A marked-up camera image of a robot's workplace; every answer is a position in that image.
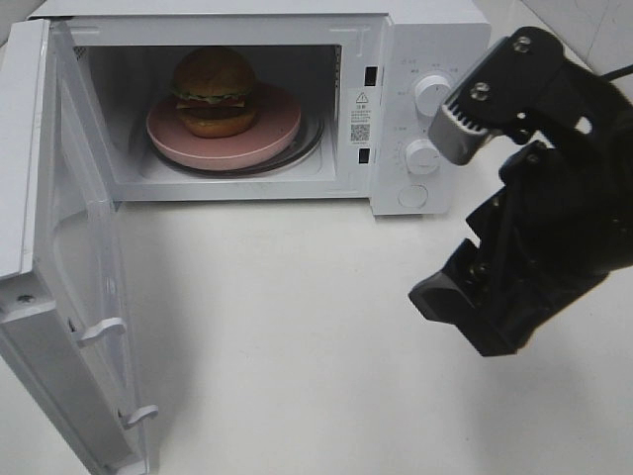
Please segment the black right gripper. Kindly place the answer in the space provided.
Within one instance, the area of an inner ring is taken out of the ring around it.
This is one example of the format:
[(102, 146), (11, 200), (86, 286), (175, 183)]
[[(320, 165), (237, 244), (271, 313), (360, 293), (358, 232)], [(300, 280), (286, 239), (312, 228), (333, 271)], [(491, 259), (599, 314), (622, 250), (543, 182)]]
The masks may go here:
[[(526, 115), (549, 142), (503, 164), (501, 190), (467, 219), (480, 243), (464, 239), (408, 293), (425, 319), (455, 327), (482, 356), (515, 354), (608, 273), (632, 264), (631, 103), (605, 79), (564, 74)], [(510, 280), (481, 311), (470, 266)]]

